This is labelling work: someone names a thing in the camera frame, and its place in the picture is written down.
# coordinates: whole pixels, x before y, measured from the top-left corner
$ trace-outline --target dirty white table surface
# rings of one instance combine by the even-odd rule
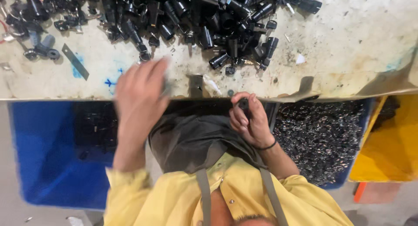
[[[248,65],[235,75],[225,75],[224,68],[209,67],[212,52],[194,47],[190,57],[179,35],[174,42],[162,41],[154,57],[171,57],[167,70],[171,97],[188,97],[186,74],[202,74],[219,88],[218,93],[211,92],[214,97],[227,97],[231,89],[277,100],[297,92],[301,79],[312,76],[311,94],[325,99],[349,98],[355,97],[379,72],[400,69],[405,58],[410,60],[418,37],[418,0],[319,1],[323,5],[316,15],[291,15],[287,8],[277,9],[278,28],[271,36],[279,38],[279,45],[263,74]],[[11,69],[0,70],[0,99],[112,99],[118,77],[138,60],[133,44],[110,44],[97,20],[82,27],[84,34],[60,33],[51,24],[45,23],[49,25],[46,30],[56,37],[54,48],[61,52],[66,43],[90,73],[88,80],[80,77],[62,52],[56,62],[30,62],[22,55],[18,42],[6,42],[0,45],[0,63],[9,63]],[[31,47],[29,41],[24,43]],[[299,54],[306,62],[297,65]],[[418,74],[414,75],[410,79],[413,84],[418,81]]]

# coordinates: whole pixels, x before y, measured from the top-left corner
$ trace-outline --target left hand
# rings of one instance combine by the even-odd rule
[[[238,101],[242,98],[248,99],[248,107],[251,119],[248,121],[242,109],[238,107]],[[238,92],[231,98],[233,108],[229,110],[230,124],[233,130],[250,144],[257,148],[266,148],[275,142],[274,136],[270,133],[267,114],[260,100],[255,94]]]

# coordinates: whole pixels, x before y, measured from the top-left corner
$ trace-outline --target person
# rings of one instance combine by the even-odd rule
[[[299,175],[255,94],[234,95],[229,117],[164,114],[167,65],[164,58],[135,64],[118,80],[105,226],[352,225],[325,190]],[[249,119],[237,106],[241,98]],[[164,172],[154,187],[145,170],[147,139]]]

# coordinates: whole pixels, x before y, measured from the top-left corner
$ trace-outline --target finger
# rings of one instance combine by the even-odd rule
[[[244,127],[248,126],[249,121],[247,117],[245,116],[244,111],[240,107],[238,107],[238,105],[235,105],[233,107],[233,110],[234,110],[234,116],[236,120],[240,123],[240,125]]]
[[[267,115],[265,114],[263,105],[261,101],[257,99],[256,95],[253,93],[248,98],[248,107],[251,111],[251,119],[263,119]]]
[[[158,62],[159,61],[150,60],[146,63],[141,64],[142,65],[141,70],[138,70],[138,72],[135,74],[136,82],[138,85],[145,86],[147,84],[147,81],[149,80],[150,72],[153,70],[153,68]]]
[[[128,71],[126,72],[126,74],[124,75],[124,82],[122,87],[123,88],[130,88],[133,83],[135,82],[135,74],[138,70],[140,70],[142,67],[142,65],[138,65],[138,64],[133,64]]]
[[[241,126],[241,123],[239,123],[237,121],[237,119],[235,118],[234,110],[233,109],[230,109],[229,110],[229,116],[230,116],[229,122],[235,128],[234,130],[239,131],[239,127]]]
[[[163,88],[164,72],[168,65],[169,60],[167,58],[162,58],[157,64],[155,64],[154,69],[150,72],[148,85],[155,91],[158,91],[158,95],[160,95],[161,89]]]
[[[249,97],[249,93],[244,91],[244,92],[238,92],[236,93],[232,98],[231,98],[231,102],[232,104],[235,106],[235,104],[241,99],[241,98],[248,98]]]

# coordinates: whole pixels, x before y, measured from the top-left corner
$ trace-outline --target gray floor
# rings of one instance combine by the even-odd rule
[[[85,226],[99,221],[101,213],[54,207],[31,206],[19,195],[15,154],[12,146],[7,104],[0,102],[0,225],[7,226],[69,226],[66,217],[81,218]],[[147,150],[147,168],[155,182],[161,170]],[[353,202],[355,183],[329,193],[352,220],[355,226],[402,226],[418,213],[418,182],[403,184],[396,199],[388,204],[356,204]]]

